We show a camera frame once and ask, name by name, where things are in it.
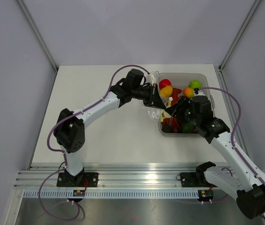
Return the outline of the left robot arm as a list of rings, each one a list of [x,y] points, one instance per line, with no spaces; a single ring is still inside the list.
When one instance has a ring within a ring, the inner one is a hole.
[[[74,187],[86,185],[80,149],[85,143],[87,127],[95,120],[129,103],[133,98],[141,100],[146,107],[165,109],[159,95],[158,76],[159,72],[144,75],[140,67],[135,66],[116,84],[110,83],[104,96],[97,101],[75,111],[66,108],[60,112],[52,134],[64,156],[63,182]]]

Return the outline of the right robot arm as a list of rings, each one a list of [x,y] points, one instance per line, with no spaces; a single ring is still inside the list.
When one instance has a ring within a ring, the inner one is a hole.
[[[221,188],[249,219],[263,215],[265,173],[240,148],[225,122],[214,116],[209,99],[206,96],[182,97],[165,111],[178,121],[193,123],[198,133],[222,155],[236,175],[234,178],[212,165],[195,174],[196,183],[201,186],[211,183]]]

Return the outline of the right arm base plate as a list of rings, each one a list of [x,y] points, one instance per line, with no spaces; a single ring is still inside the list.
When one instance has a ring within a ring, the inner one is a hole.
[[[208,183],[204,175],[197,172],[181,172],[176,176],[181,182],[183,188],[211,188],[212,184]]]

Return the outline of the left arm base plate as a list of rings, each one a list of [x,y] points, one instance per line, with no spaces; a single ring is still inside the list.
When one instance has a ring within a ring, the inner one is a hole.
[[[97,172],[83,172],[77,176],[72,176],[67,172],[58,174],[57,187],[62,188],[96,188],[98,186],[98,173]]]

